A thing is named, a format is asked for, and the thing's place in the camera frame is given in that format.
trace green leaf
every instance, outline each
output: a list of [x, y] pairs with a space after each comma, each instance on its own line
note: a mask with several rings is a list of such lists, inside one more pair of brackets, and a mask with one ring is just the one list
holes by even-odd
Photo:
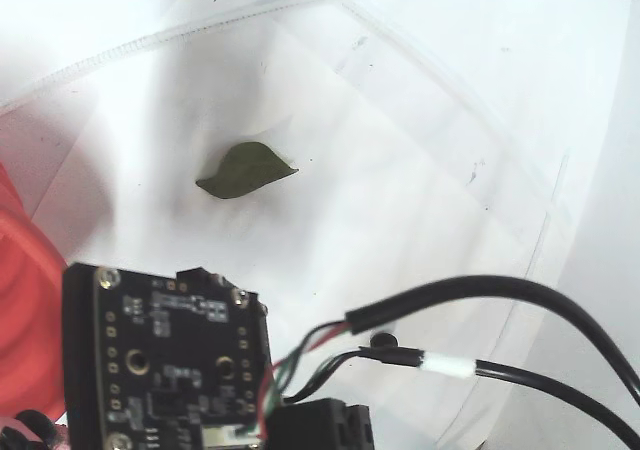
[[238, 198], [297, 171], [265, 144], [244, 142], [231, 147], [222, 159], [218, 173], [198, 180], [196, 185], [214, 197]]

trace circuit board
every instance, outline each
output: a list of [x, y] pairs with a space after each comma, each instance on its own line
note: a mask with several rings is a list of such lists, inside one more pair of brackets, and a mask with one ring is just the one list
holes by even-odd
[[[202, 269], [172, 279], [91, 268], [92, 296], [85, 301], [93, 306], [86, 310], [101, 447], [204, 450], [254, 441], [234, 432], [255, 424], [269, 361], [266, 310], [257, 294]], [[65, 299], [74, 294], [67, 280]], [[65, 347], [69, 338], [65, 331]], [[65, 358], [65, 374], [69, 365]]]

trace connector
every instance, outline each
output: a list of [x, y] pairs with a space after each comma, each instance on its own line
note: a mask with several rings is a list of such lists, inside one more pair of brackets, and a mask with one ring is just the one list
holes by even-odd
[[260, 439], [256, 432], [240, 433], [242, 425], [202, 427], [202, 445], [207, 450], [235, 450], [251, 446], [258, 447]]
[[280, 407], [267, 430], [266, 450], [375, 450], [369, 407], [331, 398]]
[[406, 347], [360, 347], [364, 358], [370, 358], [390, 365], [419, 367], [424, 359], [424, 350]]

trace red object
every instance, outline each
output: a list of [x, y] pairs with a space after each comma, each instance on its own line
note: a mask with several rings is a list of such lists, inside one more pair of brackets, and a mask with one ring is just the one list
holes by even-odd
[[[322, 336], [316, 343], [311, 345], [307, 350], [303, 349], [302, 353], [304, 354], [304, 353], [312, 352], [316, 348], [318, 348], [318, 347], [324, 345], [325, 343], [327, 343], [332, 338], [335, 338], [338, 335], [340, 335], [341, 333], [345, 332], [348, 328], [349, 328], [349, 323], [348, 322], [342, 322], [342, 323], [336, 325], [334, 328], [329, 330], [324, 336]], [[260, 388], [258, 389], [258, 400], [257, 400], [257, 404], [258, 404], [258, 428], [260, 430], [260, 434], [258, 435], [258, 438], [260, 438], [260, 440], [267, 440], [269, 438], [269, 436], [267, 434], [267, 421], [266, 421], [267, 415], [264, 414], [264, 400], [265, 400], [265, 398], [267, 396], [267, 390], [269, 389], [269, 385], [275, 384], [275, 382], [274, 382], [274, 372], [280, 366], [282, 366], [282, 364], [284, 363], [285, 360], [286, 360], [286, 358], [283, 359], [283, 360], [280, 360], [278, 363], [276, 363], [274, 365], [268, 365], [267, 366], [267, 368], [265, 369], [265, 372], [264, 372], [264, 378], [262, 379], [262, 383], [260, 384]]]
[[24, 213], [0, 164], [0, 415], [64, 413], [64, 259]]

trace electronic component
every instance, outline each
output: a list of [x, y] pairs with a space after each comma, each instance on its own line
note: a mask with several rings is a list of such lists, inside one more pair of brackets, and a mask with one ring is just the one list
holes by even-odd
[[270, 362], [255, 293], [203, 269], [172, 279], [75, 264], [63, 297], [73, 448], [204, 450], [257, 441], [230, 437], [255, 424]]
[[332, 398], [279, 407], [267, 420], [266, 450], [374, 450], [369, 407]]

